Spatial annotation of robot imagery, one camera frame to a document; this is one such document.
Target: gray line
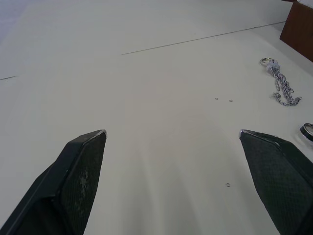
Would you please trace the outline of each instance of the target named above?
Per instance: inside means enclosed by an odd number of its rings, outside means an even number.
[[[278,22],[278,23],[271,23],[271,24],[267,24],[267,25],[263,25],[263,26],[254,27],[254,28],[262,28],[262,27],[265,27],[265,26],[270,26],[270,25],[280,24],[280,23],[285,23],[285,22],[286,22],[286,21],[282,21],[282,22]],[[141,52],[141,51],[145,51],[145,50],[157,49],[157,48],[161,48],[161,47],[169,47],[169,46],[172,46],[172,45],[177,45],[177,44],[181,44],[181,43],[193,42],[193,41],[197,41],[197,40],[201,40],[201,39],[206,39],[206,38],[214,38],[214,37],[218,37],[218,36],[222,36],[222,35],[226,35],[226,34],[230,34],[230,33],[237,33],[237,32],[247,31],[247,30],[254,29],[254,28],[247,28],[247,29],[242,29],[242,30],[237,30],[237,31],[229,32],[229,33],[222,33],[222,34],[217,34],[217,35],[213,35],[213,36],[209,36],[209,37],[197,38],[197,39],[193,39],[193,40],[189,40],[189,41],[184,41],[184,42],[180,42],[180,43],[173,43],[173,44],[169,44],[169,45],[164,45],[164,46],[159,46],[159,47],[153,47],[153,48],[144,49],[144,50],[137,50],[137,51],[128,52],[128,53],[125,53],[125,54],[122,54],[122,55],[133,54],[133,53],[137,53],[137,52]]]
[[[5,80],[5,79],[9,79],[9,78],[12,78],[12,77],[2,78],[2,79],[0,79],[0,81],[1,81],[1,80]]]

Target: brown wooden panel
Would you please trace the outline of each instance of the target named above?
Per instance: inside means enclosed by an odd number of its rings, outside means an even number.
[[[295,2],[280,39],[313,62],[313,9]]]

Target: silver chain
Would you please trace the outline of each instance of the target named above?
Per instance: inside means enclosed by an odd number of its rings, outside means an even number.
[[[264,58],[260,61],[261,65],[266,66],[267,71],[275,78],[275,86],[278,92],[273,93],[274,98],[278,103],[284,106],[295,106],[299,103],[302,97],[293,98],[291,93],[293,89],[290,88],[289,82],[287,82],[286,77],[280,72],[280,66],[277,60],[271,58]],[[287,102],[281,100],[281,95],[279,94],[280,86],[283,91],[283,95]]]

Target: black ring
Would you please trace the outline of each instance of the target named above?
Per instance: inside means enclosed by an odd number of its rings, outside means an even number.
[[[310,123],[305,123],[301,128],[300,131],[301,133],[309,140],[313,141],[313,133],[311,133],[310,131],[307,130],[306,126],[311,126],[313,127],[312,124]]]

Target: metal ring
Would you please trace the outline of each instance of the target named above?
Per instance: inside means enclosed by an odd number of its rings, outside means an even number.
[[[300,128],[301,133],[310,141],[313,141],[313,125],[310,123],[305,123]]]
[[[260,64],[263,66],[267,66],[270,60],[273,60],[273,59],[272,58],[263,58],[260,60]]]

